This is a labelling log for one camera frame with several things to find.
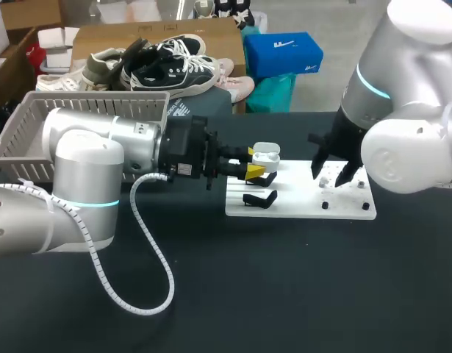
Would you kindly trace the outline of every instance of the yellow part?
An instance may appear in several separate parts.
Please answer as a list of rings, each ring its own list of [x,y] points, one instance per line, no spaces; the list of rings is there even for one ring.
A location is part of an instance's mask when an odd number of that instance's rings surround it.
[[[247,174],[245,180],[261,177],[265,174],[266,168],[261,165],[249,164],[247,167]]]

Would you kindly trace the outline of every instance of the pink sneaker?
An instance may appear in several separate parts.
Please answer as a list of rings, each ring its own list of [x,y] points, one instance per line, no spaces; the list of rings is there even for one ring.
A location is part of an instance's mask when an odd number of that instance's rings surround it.
[[[237,103],[251,95],[255,89],[255,82],[247,76],[225,77],[221,75],[216,86],[227,90],[231,94],[232,103]]]
[[[221,76],[229,77],[232,74],[232,71],[234,70],[234,62],[230,59],[219,59],[219,66],[220,66],[220,74]]]

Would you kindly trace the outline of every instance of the white acrylic board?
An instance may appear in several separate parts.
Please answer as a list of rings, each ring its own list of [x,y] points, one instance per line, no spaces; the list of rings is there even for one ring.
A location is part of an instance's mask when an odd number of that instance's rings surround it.
[[[282,160],[278,176],[269,188],[246,185],[244,181],[229,177],[226,214],[237,217],[373,220],[376,218],[376,207],[365,168],[358,170],[352,182],[339,188],[334,186],[345,164],[326,162],[319,177],[314,180],[310,160]],[[329,180],[324,188],[319,187],[321,177]],[[359,188],[359,182],[364,182],[365,186]],[[244,193],[266,199],[273,190],[278,191],[278,198],[269,209],[244,205]],[[323,202],[329,203],[327,210],[322,208]],[[370,204],[369,210],[363,210],[365,202]]]

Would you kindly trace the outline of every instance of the black table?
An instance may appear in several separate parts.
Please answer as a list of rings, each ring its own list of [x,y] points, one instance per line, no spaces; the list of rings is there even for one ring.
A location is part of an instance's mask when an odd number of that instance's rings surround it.
[[[309,159],[332,114],[210,121],[230,144],[275,141]],[[389,193],[375,221],[228,218],[226,180],[144,185],[140,212],[176,298],[140,318],[111,302],[87,254],[0,259],[0,353],[452,352],[452,190]],[[165,273],[123,195],[101,261],[130,304],[157,306]]]

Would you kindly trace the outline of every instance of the gray plastic basket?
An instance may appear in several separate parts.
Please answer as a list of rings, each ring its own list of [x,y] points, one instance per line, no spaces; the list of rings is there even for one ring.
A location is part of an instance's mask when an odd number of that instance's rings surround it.
[[[118,115],[137,121],[167,123],[169,93],[151,92],[30,92],[10,116],[0,134],[0,169],[13,181],[52,182],[54,166],[43,156],[43,123],[57,107]],[[124,174],[124,182],[136,176]]]

